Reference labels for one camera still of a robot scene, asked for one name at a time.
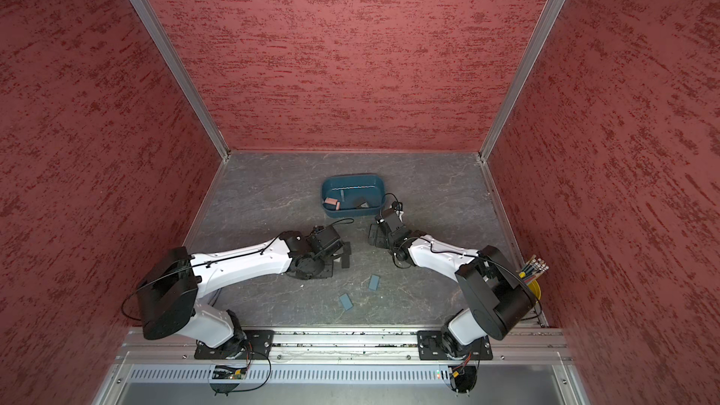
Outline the black eraser mid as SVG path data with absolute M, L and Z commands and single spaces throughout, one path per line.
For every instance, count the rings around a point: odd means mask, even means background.
M 360 198 L 354 202 L 354 208 L 355 209 L 365 209 L 370 208 L 369 202 L 365 200 L 364 198 Z

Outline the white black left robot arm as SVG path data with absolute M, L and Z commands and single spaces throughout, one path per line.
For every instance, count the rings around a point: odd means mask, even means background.
M 305 235 L 281 232 L 268 242 L 218 253 L 191 254 L 171 249 L 142 278 L 138 299 L 142 335 L 147 341 L 182 336 L 196 341 L 202 360 L 251 358 L 267 354 L 271 342 L 254 342 L 236 314 L 209 305 L 206 298 L 243 281 L 286 275 L 300 281 L 330 279 L 335 260 L 350 266 L 351 244 L 332 226 Z

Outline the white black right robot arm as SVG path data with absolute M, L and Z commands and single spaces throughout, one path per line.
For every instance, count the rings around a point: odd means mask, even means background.
M 466 301 L 441 330 L 442 350 L 459 359 L 484 339 L 501 341 L 533 311 L 539 299 L 500 249 L 463 249 L 410 230 L 400 217 L 380 217 L 369 227 L 369 243 L 397 261 L 453 279 Z

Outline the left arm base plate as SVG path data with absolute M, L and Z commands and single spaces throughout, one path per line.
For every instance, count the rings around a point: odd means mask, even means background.
M 211 348 L 197 341 L 196 360 L 249 360 L 254 356 L 268 356 L 273 345 L 272 330 L 249 330 L 232 336 L 225 343 Z

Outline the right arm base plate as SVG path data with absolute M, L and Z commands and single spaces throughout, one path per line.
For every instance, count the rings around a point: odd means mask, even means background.
M 493 360 L 491 343 L 488 337 L 480 337 L 472 343 L 463 345 L 448 330 L 421 330 L 416 334 L 419 358 L 429 360 Z

